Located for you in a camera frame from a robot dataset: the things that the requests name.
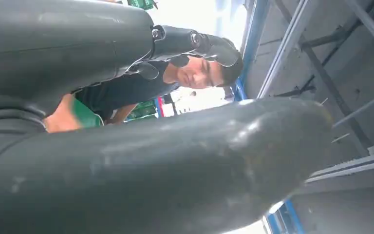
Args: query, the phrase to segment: man's hand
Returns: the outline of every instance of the man's hand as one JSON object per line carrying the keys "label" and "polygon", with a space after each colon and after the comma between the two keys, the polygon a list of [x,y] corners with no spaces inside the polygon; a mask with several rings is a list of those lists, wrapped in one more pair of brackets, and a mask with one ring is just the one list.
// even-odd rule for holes
{"label": "man's hand", "polygon": [[124,122],[125,118],[127,118],[127,116],[131,113],[132,110],[134,110],[137,105],[138,104],[132,104],[117,109],[115,116],[112,119],[107,120],[106,122],[113,124],[120,124]]}
{"label": "man's hand", "polygon": [[74,96],[66,94],[55,112],[44,119],[49,133],[72,131],[82,127],[72,112],[73,100]]}

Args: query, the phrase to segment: black t-shirt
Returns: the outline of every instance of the black t-shirt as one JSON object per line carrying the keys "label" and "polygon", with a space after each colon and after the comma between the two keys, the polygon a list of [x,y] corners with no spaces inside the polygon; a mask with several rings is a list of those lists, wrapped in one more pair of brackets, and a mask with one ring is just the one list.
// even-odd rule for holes
{"label": "black t-shirt", "polygon": [[163,82],[168,63],[150,63],[160,71],[155,79],[145,79],[139,74],[123,75],[97,86],[85,87],[75,97],[102,119],[110,119],[113,111],[120,107],[148,101],[178,88],[177,83]]}

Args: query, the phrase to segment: red object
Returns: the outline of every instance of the red object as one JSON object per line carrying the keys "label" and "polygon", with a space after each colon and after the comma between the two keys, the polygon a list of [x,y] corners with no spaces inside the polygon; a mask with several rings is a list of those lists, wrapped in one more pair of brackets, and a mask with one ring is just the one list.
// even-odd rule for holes
{"label": "red object", "polygon": [[164,111],[163,111],[163,99],[161,97],[158,97],[158,111],[160,117],[164,117]]}

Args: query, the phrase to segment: green object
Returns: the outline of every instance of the green object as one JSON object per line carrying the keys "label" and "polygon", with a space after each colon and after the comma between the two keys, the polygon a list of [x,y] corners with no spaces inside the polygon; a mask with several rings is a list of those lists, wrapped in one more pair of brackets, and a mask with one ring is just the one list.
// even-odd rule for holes
{"label": "green object", "polygon": [[154,102],[153,101],[145,101],[141,102],[134,108],[133,111],[128,115],[127,120],[133,120],[142,118],[145,116],[154,115],[156,113]]}
{"label": "green object", "polygon": [[99,115],[92,112],[88,107],[74,98],[73,113],[84,128],[103,126],[104,123]]}
{"label": "green object", "polygon": [[153,0],[128,0],[128,5],[150,10],[154,8]]}

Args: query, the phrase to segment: man's arm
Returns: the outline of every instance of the man's arm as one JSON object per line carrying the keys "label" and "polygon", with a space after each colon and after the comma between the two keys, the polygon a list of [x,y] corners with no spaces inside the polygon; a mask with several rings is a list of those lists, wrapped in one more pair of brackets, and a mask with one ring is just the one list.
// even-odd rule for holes
{"label": "man's arm", "polygon": [[115,116],[107,120],[107,123],[114,123],[114,124],[120,124],[124,122],[125,118],[131,113],[132,110],[137,106],[138,104],[132,104],[128,106],[123,106],[119,109],[117,109],[117,112],[115,113]]}

